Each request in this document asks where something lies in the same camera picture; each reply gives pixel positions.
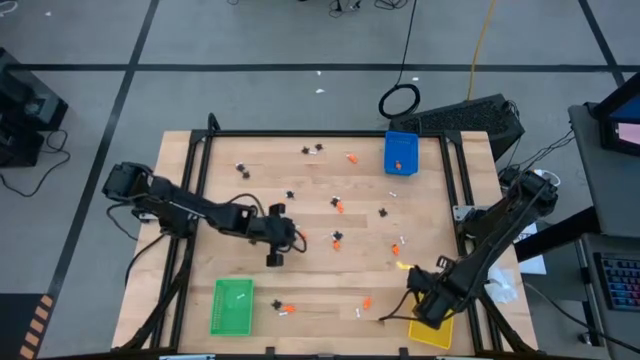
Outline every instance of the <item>wooden table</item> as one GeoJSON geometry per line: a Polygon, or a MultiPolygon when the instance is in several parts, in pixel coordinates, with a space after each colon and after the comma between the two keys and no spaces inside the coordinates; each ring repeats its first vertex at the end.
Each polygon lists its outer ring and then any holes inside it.
{"type": "MultiPolygon", "coordinates": [[[[491,205],[501,193],[487,135],[462,135],[476,204],[491,205]]],[[[155,167],[157,175],[180,184],[188,139],[189,132],[165,133],[155,167]]],[[[246,240],[221,235],[200,222],[180,352],[263,354],[265,347],[274,346],[278,354],[397,355],[400,347],[407,347],[411,355],[474,353],[466,313],[454,317],[449,350],[409,340],[406,321],[377,321],[397,305],[405,291],[407,273],[397,268],[396,261],[435,271],[438,256],[457,256],[437,139],[420,139],[420,171],[410,177],[385,175],[383,138],[225,137],[214,139],[212,151],[204,196],[222,202],[250,192],[266,207],[283,201],[285,191],[294,191],[295,200],[285,201],[286,216],[308,234],[309,249],[305,254],[286,254],[283,267],[267,268],[266,244],[250,246],[246,240]],[[325,150],[315,156],[300,153],[303,145],[312,147],[316,143],[322,143],[325,150]],[[358,163],[349,162],[347,153],[356,154],[358,163]],[[249,180],[243,180],[235,169],[238,162],[250,171],[249,180]],[[390,191],[398,196],[390,196],[390,191]],[[342,198],[344,214],[329,204],[332,196],[342,198]],[[384,218],[378,214],[382,207],[389,213],[384,218]],[[344,234],[340,251],[333,249],[330,238],[336,230],[344,234]],[[407,243],[400,246],[399,256],[394,256],[391,247],[401,235],[407,243]],[[249,337],[209,335],[214,284],[216,279],[227,277],[252,278],[255,282],[249,337]],[[355,309],[362,307],[367,296],[372,297],[373,304],[356,318],[355,309]],[[274,299],[295,305],[297,311],[279,316],[270,305],[274,299]]],[[[462,202],[453,146],[450,153],[462,202]]],[[[191,183],[194,191],[195,181],[191,183]]],[[[157,225],[143,225],[136,251],[157,234],[157,225]]],[[[152,248],[134,266],[114,346],[133,335],[158,301],[168,243],[165,240],[152,248]]],[[[518,290],[516,301],[498,307],[525,342],[536,348],[513,247],[498,263],[513,271],[518,290]]],[[[398,314],[408,315],[411,305],[407,301],[398,314]]],[[[490,349],[486,315],[479,305],[478,310],[484,346],[490,349]]],[[[162,344],[168,344],[173,315],[170,308],[162,344]]]]}

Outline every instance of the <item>keyboard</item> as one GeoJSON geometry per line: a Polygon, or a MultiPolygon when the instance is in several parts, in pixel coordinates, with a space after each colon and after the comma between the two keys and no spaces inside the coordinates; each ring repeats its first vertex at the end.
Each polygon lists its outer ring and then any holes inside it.
{"type": "Polygon", "coordinates": [[[390,130],[419,133],[421,130],[446,129],[486,131],[489,135],[501,134],[509,128],[504,103],[502,95],[465,101],[392,121],[390,130]]]}
{"type": "Polygon", "coordinates": [[[640,312],[640,256],[622,253],[594,255],[608,307],[640,312]]]}

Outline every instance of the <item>desk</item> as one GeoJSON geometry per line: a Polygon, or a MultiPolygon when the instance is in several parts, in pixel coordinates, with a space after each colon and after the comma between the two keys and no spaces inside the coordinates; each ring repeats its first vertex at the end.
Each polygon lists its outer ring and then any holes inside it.
{"type": "MultiPolygon", "coordinates": [[[[189,137],[189,132],[165,133],[155,167],[157,175],[180,184],[189,137]]],[[[497,202],[501,193],[486,133],[462,133],[462,138],[476,204],[497,202]]],[[[408,322],[376,320],[389,313],[405,291],[406,272],[396,267],[397,260],[434,271],[438,256],[457,256],[438,139],[420,139],[420,172],[410,177],[385,175],[383,152],[382,137],[215,137],[204,196],[220,202],[251,192],[265,206],[285,201],[286,216],[308,234],[309,249],[305,254],[286,254],[281,268],[267,268],[266,246],[249,246],[246,240],[221,235],[200,222],[179,351],[264,354],[266,347],[275,347],[278,354],[397,355],[399,348],[406,347],[411,355],[474,354],[466,313],[454,318],[449,350],[410,341],[408,322]],[[300,153],[303,146],[316,143],[325,148],[318,155],[300,153]],[[349,162],[347,153],[355,154],[358,164],[349,162]],[[245,164],[250,179],[242,179],[235,169],[238,162],[245,164]],[[283,200],[287,190],[295,192],[295,200],[283,200]],[[391,197],[389,191],[397,198],[391,197]],[[344,214],[338,214],[329,204],[332,196],[342,198],[344,214]],[[389,213],[384,218],[378,214],[382,207],[389,213]],[[335,230],[344,234],[339,252],[333,249],[329,238],[335,230]],[[408,241],[396,257],[391,246],[400,235],[408,241]],[[209,335],[213,287],[221,277],[254,279],[249,337],[209,335]],[[362,317],[357,319],[355,308],[362,306],[366,296],[372,297],[372,307],[361,311],[362,317]],[[278,316],[270,306],[276,298],[294,304],[297,311],[278,316]]],[[[456,190],[461,193],[455,156],[451,163],[456,190]]],[[[191,190],[195,191],[195,181],[191,190]]],[[[143,225],[136,251],[157,234],[156,225],[143,225]]],[[[114,346],[133,335],[158,301],[167,249],[168,241],[158,244],[134,266],[114,346]]],[[[518,300],[498,307],[523,340],[536,348],[513,247],[503,254],[499,264],[513,271],[518,300]]],[[[407,301],[399,314],[408,314],[410,305],[407,301]]],[[[490,349],[486,316],[481,308],[478,312],[484,347],[490,349]]],[[[174,310],[170,308],[161,345],[168,344],[173,317],[174,310]]]]}
{"type": "Polygon", "coordinates": [[[569,119],[593,206],[519,242],[516,251],[520,261],[574,241],[582,234],[640,234],[636,209],[640,202],[640,157],[603,149],[598,122],[586,106],[571,106],[569,119]]]}

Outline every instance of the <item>computer monitor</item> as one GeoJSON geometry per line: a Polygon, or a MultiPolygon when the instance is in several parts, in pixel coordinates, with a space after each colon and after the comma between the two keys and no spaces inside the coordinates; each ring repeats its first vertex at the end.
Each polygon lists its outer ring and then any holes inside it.
{"type": "Polygon", "coordinates": [[[640,73],[590,110],[603,148],[640,156],[640,73]]]}

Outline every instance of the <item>blue plastic tray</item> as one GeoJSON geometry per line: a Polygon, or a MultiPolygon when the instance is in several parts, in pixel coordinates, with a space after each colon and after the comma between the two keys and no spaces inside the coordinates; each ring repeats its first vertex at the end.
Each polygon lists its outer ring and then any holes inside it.
{"type": "Polygon", "coordinates": [[[387,131],[384,142],[384,170],[408,176],[418,172],[418,135],[387,131]]]}

